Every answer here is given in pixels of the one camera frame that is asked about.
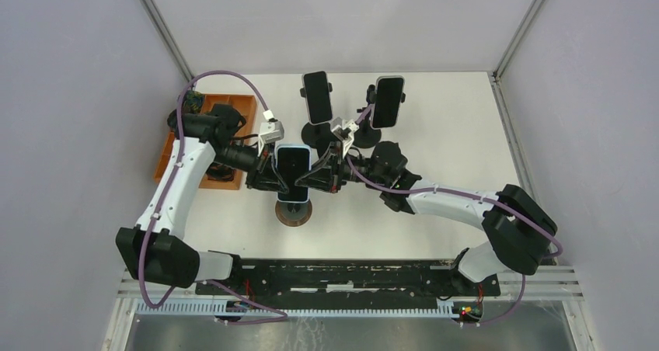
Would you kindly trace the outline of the blue case phone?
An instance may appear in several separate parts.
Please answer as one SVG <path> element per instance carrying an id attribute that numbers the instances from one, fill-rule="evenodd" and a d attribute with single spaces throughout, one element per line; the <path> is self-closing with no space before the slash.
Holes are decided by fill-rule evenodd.
<path id="1" fill-rule="evenodd" d="M 277 200 L 283 203 L 307 203 L 309 189 L 295 182 L 311 168 L 311 148 L 302 144 L 281 144 L 276 149 L 276 166 L 288 191 L 279 192 Z"/>

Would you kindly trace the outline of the brown round base phone stand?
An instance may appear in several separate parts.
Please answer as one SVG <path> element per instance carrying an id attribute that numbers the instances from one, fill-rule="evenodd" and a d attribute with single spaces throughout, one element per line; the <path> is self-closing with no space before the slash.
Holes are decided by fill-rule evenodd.
<path id="1" fill-rule="evenodd" d="M 285 226 L 296 228 L 307 223 L 312 216 L 312 202 L 287 203 L 277 201 L 275 204 L 276 218 Z"/>

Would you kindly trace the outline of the black case phone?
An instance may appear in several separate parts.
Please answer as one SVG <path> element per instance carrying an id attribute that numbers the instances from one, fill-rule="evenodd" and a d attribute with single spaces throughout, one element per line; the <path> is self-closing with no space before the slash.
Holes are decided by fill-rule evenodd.
<path id="1" fill-rule="evenodd" d="M 318 159 L 324 156 L 327 151 L 340 157 L 343 154 L 343 141 L 333 133 L 323 134 L 316 140 L 316 153 Z"/>

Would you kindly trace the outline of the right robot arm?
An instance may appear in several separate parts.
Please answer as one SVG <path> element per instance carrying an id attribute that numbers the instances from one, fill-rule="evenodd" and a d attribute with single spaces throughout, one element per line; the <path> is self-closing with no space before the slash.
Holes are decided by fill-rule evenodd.
<path id="1" fill-rule="evenodd" d="M 336 193 L 347 182 L 362 182 L 380 191 L 395 212 L 443 217 L 481 230 L 486 242 L 460 252 L 448 275 L 459 295 L 471 294 L 487 277 L 506 270 L 532 276 L 543 259 L 562 253 L 556 223 L 521 187 L 459 189 L 430 182 L 406 165 L 395 142 L 376 144 L 369 157 L 350 155 L 334 142 L 295 184 Z"/>

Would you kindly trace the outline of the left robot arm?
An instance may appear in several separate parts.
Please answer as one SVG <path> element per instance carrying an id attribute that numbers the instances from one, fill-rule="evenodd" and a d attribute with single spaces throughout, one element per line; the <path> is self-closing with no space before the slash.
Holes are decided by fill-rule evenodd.
<path id="1" fill-rule="evenodd" d="M 233 267 L 237 255 L 200 252 L 183 238 L 194 196 L 213 164 L 244 172 L 250 188 L 288 191 L 274 164 L 274 144 L 284 129 L 270 110 L 263 116 L 258 145 L 250 147 L 239 142 L 236 134 L 245 120 L 232 106 L 219 105 L 206 114 L 170 113 L 167 124 L 175 140 L 166 170 L 135 226 L 121 228 L 115 239 L 133 279 L 181 288 L 214 280 L 229 295 L 242 289 L 244 274 Z"/>

